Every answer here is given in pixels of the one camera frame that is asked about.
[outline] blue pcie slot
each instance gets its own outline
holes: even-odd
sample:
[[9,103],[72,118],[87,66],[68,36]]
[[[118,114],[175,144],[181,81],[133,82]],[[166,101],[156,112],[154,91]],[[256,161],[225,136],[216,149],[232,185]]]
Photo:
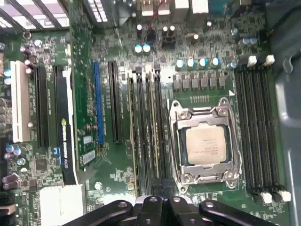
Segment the blue pcie slot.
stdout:
[[103,102],[102,102],[102,91],[100,82],[100,69],[99,63],[95,61],[93,63],[94,80],[95,80],[95,95],[96,95],[96,111],[97,111],[97,122],[98,122],[98,144],[104,145],[104,131],[103,131]]

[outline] black pcie slot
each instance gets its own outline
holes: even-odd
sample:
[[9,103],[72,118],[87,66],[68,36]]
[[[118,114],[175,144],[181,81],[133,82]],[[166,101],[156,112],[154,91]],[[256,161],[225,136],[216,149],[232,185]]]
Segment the black pcie slot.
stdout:
[[267,70],[264,70],[261,73],[261,84],[263,90],[263,100],[265,101],[265,105],[267,107],[265,113],[266,117],[266,127],[267,127],[267,135],[269,142],[269,156],[270,156],[270,163],[271,163],[271,182],[273,185],[278,185],[279,183],[279,170],[278,170],[278,161],[277,161],[277,152],[276,152],[276,141],[275,141],[275,131],[274,131],[274,121],[273,121],[273,114],[271,108],[271,100],[270,100],[270,93],[269,93],[269,81],[268,81],[268,74]]
[[249,129],[250,129],[250,140],[251,140],[251,150],[253,155],[253,166],[255,175],[255,187],[263,186],[263,176],[262,176],[262,161],[261,161],[261,149],[258,137],[257,128],[257,117],[255,109],[255,99],[253,95],[252,87],[252,72],[249,70],[245,71],[245,91],[246,91],[246,107],[247,113],[249,115]]
[[269,141],[267,137],[267,130],[265,126],[265,111],[266,105],[263,102],[263,95],[262,95],[262,83],[260,81],[261,71],[258,69],[253,70],[252,73],[252,80],[253,80],[253,91],[255,95],[255,105],[256,105],[256,113],[257,113],[257,127],[259,132],[259,139],[261,145],[261,159],[262,159],[262,173],[264,179],[264,186],[267,187],[271,184],[271,163],[270,163],[270,156],[269,156]]
[[43,66],[34,68],[38,147],[49,147],[47,75]]
[[119,101],[118,67],[116,61],[109,61],[108,69],[109,69],[109,81],[110,81],[113,142],[121,143],[122,142],[121,109],[120,109],[120,101]]
[[246,93],[244,87],[244,77],[242,72],[237,72],[236,76],[236,89],[238,99],[238,111],[240,122],[240,133],[242,152],[244,156],[244,166],[246,174],[246,187],[247,189],[255,187],[253,156],[251,150],[251,141],[248,127],[248,114],[246,112]]
[[167,178],[161,81],[160,81],[160,73],[158,71],[155,74],[154,83],[155,83],[155,99],[156,99],[156,118],[157,118],[157,128],[158,128],[158,144],[159,144],[159,155],[160,155],[159,160],[161,166],[160,177]]

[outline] cpu socket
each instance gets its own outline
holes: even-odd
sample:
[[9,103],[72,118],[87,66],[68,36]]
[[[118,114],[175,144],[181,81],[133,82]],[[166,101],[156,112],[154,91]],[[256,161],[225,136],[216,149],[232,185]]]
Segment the cpu socket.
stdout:
[[195,184],[226,182],[236,187],[242,159],[227,98],[214,107],[183,108],[173,101],[168,133],[173,177],[181,194]]

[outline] white sticker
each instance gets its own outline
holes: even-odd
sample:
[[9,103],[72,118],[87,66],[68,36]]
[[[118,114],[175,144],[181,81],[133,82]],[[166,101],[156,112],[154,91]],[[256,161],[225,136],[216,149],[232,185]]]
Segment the white sticker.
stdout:
[[92,142],[92,137],[91,136],[85,136],[84,137],[84,144],[89,144]]
[[93,150],[87,154],[84,154],[84,156],[83,156],[84,165],[86,165],[88,162],[91,162],[94,158],[95,158],[95,150]]

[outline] white pci slot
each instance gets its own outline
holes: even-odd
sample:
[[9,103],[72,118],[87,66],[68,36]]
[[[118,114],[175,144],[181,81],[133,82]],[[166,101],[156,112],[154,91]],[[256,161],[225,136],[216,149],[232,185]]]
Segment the white pci slot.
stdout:
[[30,141],[28,75],[21,61],[10,61],[13,141]]

